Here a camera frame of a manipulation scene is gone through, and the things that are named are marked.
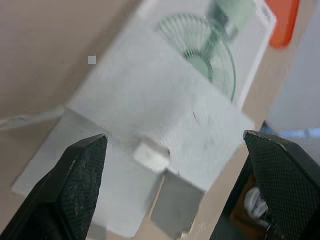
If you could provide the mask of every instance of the gray wall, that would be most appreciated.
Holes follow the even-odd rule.
[[[320,4],[267,123],[276,132],[320,128]],[[320,164],[320,139],[294,139]]]

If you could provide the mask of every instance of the beige table surface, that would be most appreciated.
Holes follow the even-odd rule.
[[[128,1],[119,1],[122,3],[122,6],[126,5],[126,7],[124,8],[121,7],[121,4],[115,2],[118,1],[114,1],[114,3],[112,3],[114,5],[113,12],[115,14],[115,12],[118,11],[117,13],[121,16],[113,18],[112,23],[114,23],[114,19],[116,19],[116,23],[114,25],[111,25],[114,26],[114,28],[110,28],[110,23],[108,25],[109,32],[104,32],[104,34],[102,34],[104,35],[104,39],[107,38],[109,39],[109,41],[111,41],[112,39],[112,37],[110,36],[114,36],[114,34],[119,31],[121,23],[125,19],[124,16],[126,16],[128,13],[128,9],[131,9],[133,7],[132,3],[127,3]],[[269,108],[271,107],[275,96],[282,89],[286,74],[295,57],[297,48],[302,41],[302,37],[307,29],[313,11],[313,0],[301,1],[295,32],[290,46],[283,50],[275,50],[269,47],[263,57],[263,60],[243,107],[243,111],[255,121],[257,128],[259,128],[263,121],[266,119]],[[3,72],[1,71],[3,70],[0,67],[0,79],[1,83],[3,83]],[[77,74],[78,76],[82,76],[84,72],[80,71],[80,73]],[[20,81],[22,81],[23,83],[26,83],[26,80],[21,78],[21,76],[18,79],[20,79]],[[13,87],[13,85],[14,83],[11,82],[9,90],[14,91],[14,93],[18,95],[19,91],[28,88],[28,85],[26,84],[23,84],[21,86],[22,89],[16,89]],[[75,86],[75,83],[72,83],[70,88],[73,90]],[[41,101],[46,100],[46,98],[44,96],[41,96],[39,98],[33,99],[32,93],[35,89],[33,89],[32,85],[30,85],[30,88],[32,89],[27,95],[27,100],[30,102],[34,109],[41,110],[45,106],[45,104]],[[0,93],[0,115],[5,115],[10,111],[25,111],[23,100],[14,98],[14,95],[4,94],[3,90],[0,91]],[[53,96],[52,104],[56,104],[60,101],[54,93],[51,93],[51,96]],[[63,99],[65,99],[67,97],[67,94],[64,93],[62,96]],[[56,122],[57,120],[50,120],[19,129],[0,131],[0,231],[5,228],[11,217],[14,215],[14,213],[24,200],[23,197],[11,192],[10,188],[13,182],[23,171],[25,165],[35,154],[35,152],[40,147],[41,143],[44,141]],[[234,158],[227,163],[224,172],[219,176],[215,184],[205,194],[199,206],[199,211],[197,216],[195,217],[192,228],[188,236],[186,237],[187,240],[208,240],[210,238],[215,225],[218,222],[220,214],[225,206],[228,196],[246,161],[247,155],[247,148],[245,145],[242,145]],[[123,240],[124,238],[108,232],[108,239]],[[169,240],[169,237],[167,237],[159,228],[157,228],[149,220],[149,217],[146,216],[134,239]]]

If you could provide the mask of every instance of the orange object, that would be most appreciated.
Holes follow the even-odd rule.
[[[274,48],[284,48],[291,42],[300,0],[266,0],[276,15],[276,26],[270,40]]]

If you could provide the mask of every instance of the white plastic part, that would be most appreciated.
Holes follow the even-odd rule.
[[[134,159],[154,173],[162,173],[169,166],[169,150],[152,141],[143,138],[134,151]]]

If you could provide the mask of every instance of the fan illustration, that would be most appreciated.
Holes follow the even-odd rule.
[[[195,69],[233,100],[236,71],[223,28],[205,17],[181,13],[165,17],[156,30]]]

